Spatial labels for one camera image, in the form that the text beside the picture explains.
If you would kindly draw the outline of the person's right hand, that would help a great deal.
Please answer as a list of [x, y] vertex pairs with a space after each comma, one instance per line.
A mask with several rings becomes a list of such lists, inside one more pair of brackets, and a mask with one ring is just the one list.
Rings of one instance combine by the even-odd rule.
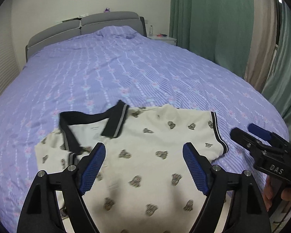
[[[269, 209], [272, 206], [272, 200], [273, 200], [273, 189], [271, 187], [271, 177], [267, 176], [266, 178], [266, 183], [263, 189], [263, 201], [265, 203], [265, 207], [267, 209], [267, 211], [269, 211]], [[284, 201], [289, 201], [291, 202], [291, 188], [286, 188], [282, 191], [281, 193], [281, 199]]]

